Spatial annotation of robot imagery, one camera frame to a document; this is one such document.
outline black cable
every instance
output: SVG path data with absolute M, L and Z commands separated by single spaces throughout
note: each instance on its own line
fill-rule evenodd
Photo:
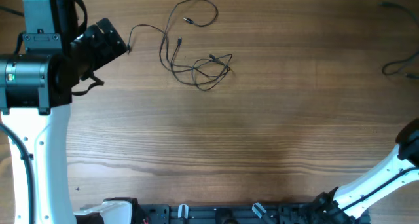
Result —
M 18 40 L 17 40 L 17 42 L 16 42 L 16 48 L 14 49 L 14 52 L 13 52 L 13 54 L 19 54 L 19 52 L 20 52 L 20 47 L 22 47 L 22 43 L 23 43 L 23 41 L 24 41 L 24 38 L 23 38 L 23 34 L 24 34 L 25 32 L 23 31 L 23 32 L 21 32 L 21 33 L 19 33 L 19 35 L 18 35 Z
M 353 206 L 359 204 L 360 202 L 364 202 L 365 200 L 367 200 L 369 197 L 375 195 L 375 193 L 379 192 L 380 190 L 382 190 L 383 188 L 385 188 L 386 186 L 388 186 L 389 184 L 391 184 L 393 181 L 399 179 L 401 176 L 404 176 L 406 173 L 414 171 L 414 170 L 419 170 L 419 168 L 409 168 L 403 171 L 400 171 L 396 176 L 394 176 L 393 178 L 389 179 L 388 181 L 386 181 L 385 183 L 383 183 L 382 185 L 380 185 L 379 187 L 377 187 L 375 190 L 371 191 L 369 194 L 361 197 L 359 200 L 345 206 L 345 208 L 342 209 L 342 212 L 344 212 L 345 210 L 348 210 L 350 208 L 352 208 Z
M 399 4 L 396 3 L 392 3 L 392 2 L 381 2 L 379 3 L 379 5 L 383 6 L 383 7 L 393 7 L 393 8 L 398 8 L 401 9 L 403 11 L 405 11 L 410 17 L 412 17 L 413 21 L 416 23 L 416 25 L 419 27 L 419 18 L 412 12 L 410 11 L 408 8 L 401 6 Z M 405 60 L 397 60 L 397 61 L 392 61 L 389 63 L 386 63 L 382 69 L 381 72 L 383 75 L 385 76 L 391 76 L 391 75 L 395 75 L 395 74 L 402 74 L 407 78 L 411 78 L 411 79 L 419 79 L 419 75 L 415 75 L 413 73 L 404 73 L 403 70 L 408 67 L 409 65 L 411 65 L 414 61 L 414 59 L 419 55 L 419 50 L 414 53 L 413 55 L 411 55 L 410 57 L 408 57 Z M 388 72 L 387 68 L 390 67 L 391 65 L 394 64 L 403 64 L 401 67 L 399 67 L 398 69 Z
M 87 88 L 87 90 L 83 90 L 83 91 L 79 91 L 79 92 L 71 92 L 71 94 L 74 95 L 74 96 L 84 96 L 92 88 L 94 88 L 96 86 L 103 86 L 105 84 L 104 81 L 100 80 L 97 76 L 95 76 L 93 74 L 91 74 L 89 76 L 89 78 L 92 79 L 94 81 L 94 83 L 90 84 L 89 87 Z
M 131 29 L 131 32 L 130 32 L 130 36 L 129 36 L 129 38 L 128 38 L 128 44 L 127 44 L 127 47 L 128 47 L 128 51 L 127 51 L 127 54 L 129 54 L 130 53 L 130 51 L 131 51 L 131 47 L 130 47 L 130 42 L 131 42 L 131 36 L 132 36 L 132 32 L 133 32 L 133 30 L 136 28 L 136 27 L 139 27 L 139 26 L 147 26 L 147 27 L 150 27 L 150 28 L 154 28 L 154 29 L 156 29 L 156 30 L 158 30 L 159 32 L 161 32 L 162 34 L 163 34 L 163 38 L 162 38 L 162 42 L 161 42 L 161 44 L 160 44 L 160 48 L 159 48 L 159 51 L 158 51 L 158 56 L 159 56 L 159 58 L 160 58 L 160 63 L 162 64 L 162 66 L 166 69 L 166 70 L 168 70 L 168 71 L 170 71 L 170 72 L 172 72 L 172 74 L 173 74 L 173 76 L 176 78 L 176 80 L 178 80 L 180 83 L 182 83 L 182 84 L 185 84 L 185 85 L 189 85 L 189 86 L 195 86 L 196 88 L 198 88 L 199 90 L 202 90 L 202 91 L 207 91 L 207 90 L 211 90 L 212 88 L 214 88 L 221 80 L 223 80 L 224 79 L 224 77 L 227 75 L 227 73 L 229 72 L 229 71 L 231 71 L 231 68 L 228 66 L 228 64 L 230 63 L 230 60 L 231 60 L 231 58 L 232 58 L 232 54 L 227 54 L 227 55 L 224 55 L 224 56 L 221 56 L 221 57 L 218 57 L 218 58 L 216 58 L 215 56 L 213 56 L 212 54 L 210 54 L 210 59 L 200 59 L 200 60 L 197 60 L 192 66 L 189 66 L 189 65 L 178 65 L 178 64 L 174 64 L 174 62 L 175 62 L 175 57 L 176 57 L 176 55 L 177 55 L 177 53 L 179 52 L 179 49 L 180 49 L 180 46 L 181 46 L 181 43 L 182 43 L 182 38 L 179 38 L 178 39 L 178 42 L 177 42 L 177 46 L 176 46 L 176 49 L 175 49 L 175 52 L 173 53 L 173 56 L 172 56 L 172 59 L 171 60 L 169 60 L 169 56 L 168 56 L 168 53 L 169 53 L 169 38 L 168 38 L 168 28 L 169 28 L 169 25 L 170 25 L 170 20 L 171 20 L 171 18 L 172 18 L 172 15 L 173 15 L 173 13 L 175 12 L 175 10 L 176 10 L 176 8 L 179 6 L 179 5 L 181 5 L 181 4 L 183 4 L 183 3 L 186 3 L 186 2 L 188 2 L 188 1 L 194 1 L 194 0 L 185 0 L 185 1 L 182 1 L 182 2 L 179 2 L 178 4 L 176 4 L 175 5 L 175 7 L 173 8 L 173 10 L 171 11 L 171 13 L 170 13 L 170 15 L 169 15 L 169 18 L 168 18 L 168 22 L 167 22 L 167 24 L 166 24 L 166 28 L 165 28 L 165 30 L 163 31 L 163 30 L 161 30 L 160 28 L 157 28 L 157 27 L 155 27 L 155 26 L 152 26 L 152 25 L 149 25 L 149 24 L 138 24 L 138 25 L 135 25 L 132 29 Z M 215 9 L 215 15 L 214 15 L 214 17 L 213 17 L 213 19 L 210 21 L 210 22 L 208 22 L 207 24 L 197 24 L 197 23 L 195 23 L 193 20 L 191 20 L 190 18 L 183 18 L 187 23 L 189 23 L 189 24 L 193 24 L 193 25 L 195 25 L 195 26 L 197 26 L 197 27 L 200 27 L 200 28 L 202 28 L 202 27 L 206 27 L 206 26 L 209 26 L 209 25 L 211 25 L 211 24 L 213 24 L 215 21 L 216 21 L 216 19 L 218 18 L 218 14 L 219 14 L 219 11 L 218 11 L 218 8 L 217 8 L 217 6 L 214 4 L 214 3 L 212 3 L 211 1 L 208 1 L 208 0 L 197 0 L 197 1 L 205 1 L 205 2 L 208 2 L 209 4 L 211 4 L 213 7 L 214 7 L 214 9 Z M 164 46 L 164 43 L 166 42 L 166 61 L 169 63 L 169 67 L 167 67 L 165 64 L 164 64 L 164 62 L 163 62 L 163 58 L 162 58 L 162 49 L 163 49 L 163 46 Z M 227 57 L 227 56 L 230 56 L 230 58 L 228 59 L 228 62 L 225 64 L 224 62 L 222 62 L 220 59 L 222 59 L 222 58 L 225 58 L 225 57 Z M 197 65 L 197 63 L 198 62 L 201 62 L 201 61 L 204 61 L 204 63 L 203 64 L 200 64 L 200 65 Z M 206 74 L 206 73 L 204 73 L 202 70 L 201 70 L 201 68 L 202 68 L 202 66 L 204 66 L 204 65 L 206 65 L 206 64 L 209 64 L 209 63 L 216 63 L 216 64 L 219 64 L 219 65 L 221 65 L 221 66 L 223 66 L 223 68 L 222 68 L 222 70 L 220 71 L 220 74 L 218 74 L 218 75 L 208 75 L 208 74 Z M 191 75 L 192 75 L 192 82 L 185 82 L 185 81 L 182 81 L 178 76 L 177 76 L 177 74 L 178 73 L 185 73 L 185 72 L 188 72 L 188 71 L 190 71 L 191 72 Z M 195 77 L 195 75 L 194 74 L 197 74 L 197 73 L 199 73 L 199 74 L 201 74 L 201 75 L 203 75 L 204 77 L 206 77 L 206 78 L 208 78 L 209 80 L 208 81 L 205 81 L 205 82 L 202 82 L 202 83 L 198 83 L 197 82 L 197 77 Z M 207 87 L 207 88 L 202 88 L 201 86 L 203 86 L 203 85 L 206 85 L 206 84 L 210 84 L 210 86 L 209 87 Z
M 14 14 L 14 15 L 17 15 L 17 16 L 21 16 L 21 17 L 24 17 L 25 16 L 24 13 L 22 13 L 22 12 L 19 12 L 17 10 L 10 9 L 8 7 L 4 7 L 4 6 L 1 6 L 1 5 L 0 5 L 0 10 L 3 10 L 5 12 L 9 12 L 11 14 Z
M 25 164 L 26 170 L 26 179 L 27 179 L 27 200 L 28 200 L 28 207 L 29 207 L 29 224 L 35 223 L 35 203 L 34 203 L 34 184 L 33 184 L 33 171 L 32 165 L 30 162 L 31 155 L 27 151 L 23 142 L 19 139 L 19 137 L 6 125 L 0 122 L 0 130 L 4 132 L 8 137 L 11 138 L 13 144 L 15 144 L 20 152 L 20 159 L 23 160 Z
M 87 29 L 87 8 L 83 0 L 73 0 L 73 1 L 80 6 L 80 9 L 83 11 L 83 14 L 84 14 L 83 23 L 80 24 L 77 30 L 78 35 L 82 35 Z

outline wood grain surface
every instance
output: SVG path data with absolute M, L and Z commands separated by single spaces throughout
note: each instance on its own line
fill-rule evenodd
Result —
M 182 0 L 84 0 L 89 24 L 108 17 L 128 40 L 135 24 L 164 27 Z M 138 28 L 129 56 L 97 71 L 106 84 L 74 98 L 67 135 L 73 208 L 113 196 L 142 204 L 311 201 L 381 161 L 419 112 L 419 82 L 384 77 L 418 48 L 418 27 L 383 0 L 211 0 L 180 7 L 177 63 L 233 54 L 210 92 L 178 83 L 158 60 L 161 34 Z M 387 0 L 419 14 L 417 0 Z M 0 0 L 22 9 L 21 0 Z M 22 18 L 0 13 L 0 52 Z M 77 89 L 83 89 L 82 83 Z M 0 223 L 14 219 L 9 146 L 0 145 Z M 418 223 L 419 183 L 371 208 L 373 223 Z

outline cable connector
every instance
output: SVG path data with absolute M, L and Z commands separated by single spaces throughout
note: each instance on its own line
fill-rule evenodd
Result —
M 391 2 L 387 2 L 387 1 L 379 2 L 379 4 L 378 4 L 378 5 L 381 5 L 381 6 L 383 6 L 383 7 L 393 7 L 393 6 L 394 6 L 394 4 L 393 4 L 393 3 L 391 3 Z
M 183 18 L 188 24 L 194 24 L 194 20 L 191 20 L 190 18 Z
M 417 76 L 413 73 L 406 73 L 405 77 L 410 78 L 410 79 L 419 79 L 419 76 Z
M 218 58 L 216 58 L 214 55 L 212 55 L 212 54 L 210 54 L 209 55 L 209 57 L 212 59 L 212 61 L 214 61 L 215 63 L 217 63 L 217 64 L 221 64 L 221 65 L 224 65 L 224 63 L 221 61 L 221 60 L 219 60 Z

